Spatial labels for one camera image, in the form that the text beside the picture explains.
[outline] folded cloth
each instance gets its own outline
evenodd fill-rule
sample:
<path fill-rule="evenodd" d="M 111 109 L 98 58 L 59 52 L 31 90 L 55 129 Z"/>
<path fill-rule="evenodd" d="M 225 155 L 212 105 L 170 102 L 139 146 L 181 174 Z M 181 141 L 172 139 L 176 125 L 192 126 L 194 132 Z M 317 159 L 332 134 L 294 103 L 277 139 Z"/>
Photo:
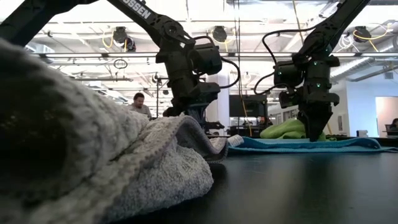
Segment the folded cloth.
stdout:
<path fill-rule="evenodd" d="M 397 147 L 381 147 L 371 138 L 344 141 L 310 142 L 308 139 L 252 139 L 243 137 L 243 143 L 230 150 L 254 152 L 398 152 Z"/>
<path fill-rule="evenodd" d="M 226 139 L 210 141 L 193 118 L 150 122 L 3 40 L 0 68 L 5 223 L 107 223 L 169 207 L 209 191 L 208 163 L 226 157 Z"/>
<path fill-rule="evenodd" d="M 282 124 L 272 125 L 263 130 L 260 137 L 263 139 L 305 139 L 305 126 L 297 119 L 288 119 Z M 326 141 L 325 133 L 321 133 L 319 141 Z"/>

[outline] table surface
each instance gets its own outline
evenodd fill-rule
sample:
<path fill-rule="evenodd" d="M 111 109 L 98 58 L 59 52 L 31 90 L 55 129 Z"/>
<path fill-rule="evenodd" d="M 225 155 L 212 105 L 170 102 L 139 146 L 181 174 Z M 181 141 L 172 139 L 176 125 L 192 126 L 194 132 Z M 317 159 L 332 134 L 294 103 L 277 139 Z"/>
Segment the table surface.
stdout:
<path fill-rule="evenodd" d="M 398 153 L 235 154 L 202 198 L 118 223 L 396 223 Z"/>

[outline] ceiling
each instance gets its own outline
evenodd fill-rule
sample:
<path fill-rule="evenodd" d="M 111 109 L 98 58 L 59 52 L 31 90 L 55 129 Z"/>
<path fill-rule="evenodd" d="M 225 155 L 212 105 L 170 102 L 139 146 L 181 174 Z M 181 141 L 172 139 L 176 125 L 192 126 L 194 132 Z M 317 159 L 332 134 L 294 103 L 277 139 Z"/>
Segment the ceiling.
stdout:
<path fill-rule="evenodd" d="M 4 20 L 22 1 L 1 0 L 0 21 Z M 146 6 L 158 14 L 165 14 L 179 21 L 185 31 L 193 37 L 211 35 L 214 26 L 224 26 L 228 34 L 226 43 L 216 43 L 220 52 L 267 52 L 261 43 L 264 34 L 274 30 L 297 29 L 314 26 L 334 12 L 336 4 L 324 0 L 303 1 L 296 0 L 298 24 L 292 1 L 266 0 L 147 0 Z M 366 26 L 374 39 L 373 44 L 378 46 L 390 41 L 398 30 L 398 1 L 372 1 L 360 15 L 349 25 L 349 30 L 356 26 Z M 30 43 L 31 45 L 45 45 L 55 53 L 105 53 L 122 52 L 120 47 L 109 45 L 115 27 L 124 26 L 127 33 L 136 43 L 137 52 L 158 52 L 158 46 L 153 43 L 143 28 L 139 27 L 130 18 L 116 9 L 105 0 L 96 1 L 90 5 L 79 5 L 71 11 L 55 16 L 43 27 Z M 342 37 L 335 52 L 374 52 L 369 42 L 352 43 L 348 37 Z M 299 34 L 284 33 L 279 36 L 270 36 L 266 39 L 271 50 L 276 52 L 297 52 L 302 41 Z M 154 63 L 153 57 L 123 58 L 128 66 L 118 69 L 114 66 L 116 58 L 84 58 L 87 65 L 73 64 L 73 57 L 53 58 L 53 68 L 75 77 L 76 81 L 99 88 L 128 88 L 125 91 L 112 93 L 131 100 L 140 88 L 148 88 L 146 102 L 154 110 L 156 103 L 156 84 L 152 81 L 155 75 L 167 77 L 163 64 Z M 355 60 L 341 59 L 343 66 Z M 240 61 L 243 74 L 242 82 L 245 88 L 252 88 L 258 79 L 273 71 L 274 63 L 269 57 L 250 58 Z M 236 78 L 236 69 L 224 64 L 219 74 L 229 75 L 230 82 Z M 260 87 L 269 88 L 273 79 L 265 79 Z M 237 86 L 230 93 L 237 94 Z M 276 98 L 278 90 L 271 97 Z M 164 101 L 162 107 L 170 105 L 171 93 L 160 92 L 160 99 Z"/>

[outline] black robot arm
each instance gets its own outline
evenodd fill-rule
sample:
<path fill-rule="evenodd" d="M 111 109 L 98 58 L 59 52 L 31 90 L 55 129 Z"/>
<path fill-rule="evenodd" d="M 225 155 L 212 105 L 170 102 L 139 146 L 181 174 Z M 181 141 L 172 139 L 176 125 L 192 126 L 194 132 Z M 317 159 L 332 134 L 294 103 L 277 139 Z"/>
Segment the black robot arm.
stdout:
<path fill-rule="evenodd" d="M 25 0 L 2 24 L 0 37 L 25 46 L 53 16 L 67 12 L 79 4 L 91 4 L 97 0 Z M 141 26 L 159 46 L 156 63 L 165 63 L 169 77 L 168 86 L 173 92 L 173 108 L 166 116 L 182 112 L 205 123 L 206 107 L 220 92 L 216 83 L 199 82 L 202 74 L 213 75 L 222 69 L 218 48 L 214 43 L 195 45 L 177 21 L 155 13 L 144 1 L 108 0 Z"/>
<path fill-rule="evenodd" d="M 282 108 L 298 105 L 298 119 L 305 125 L 311 141 L 316 141 L 332 116 L 331 104 L 340 102 L 337 94 L 330 93 L 330 68 L 340 66 L 331 54 L 341 35 L 370 0 L 345 0 L 337 11 L 319 23 L 305 39 L 303 47 L 291 61 L 277 62 L 274 84 L 288 90 L 279 95 Z"/>

